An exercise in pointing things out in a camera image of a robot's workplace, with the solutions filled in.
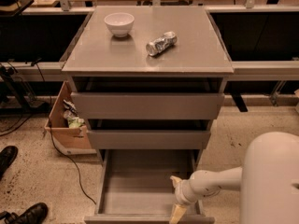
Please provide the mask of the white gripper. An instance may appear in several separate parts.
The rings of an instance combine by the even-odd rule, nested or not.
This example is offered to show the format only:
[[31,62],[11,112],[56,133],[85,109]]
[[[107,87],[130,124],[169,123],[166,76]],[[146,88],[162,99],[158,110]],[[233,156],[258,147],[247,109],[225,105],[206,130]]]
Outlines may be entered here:
[[170,179],[175,189],[177,203],[173,205],[169,224],[178,224],[187,211],[188,205],[207,196],[215,194],[218,190],[216,172],[196,171],[189,179],[181,179],[171,175]]

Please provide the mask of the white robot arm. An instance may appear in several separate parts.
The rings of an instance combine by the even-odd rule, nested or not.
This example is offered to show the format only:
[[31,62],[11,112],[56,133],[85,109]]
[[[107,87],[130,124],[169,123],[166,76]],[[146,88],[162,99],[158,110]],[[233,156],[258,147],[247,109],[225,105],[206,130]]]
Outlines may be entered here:
[[271,132],[248,146],[241,167],[198,170],[188,179],[173,176],[176,202],[169,224],[187,207],[221,190],[240,192],[240,224],[299,224],[299,136]]

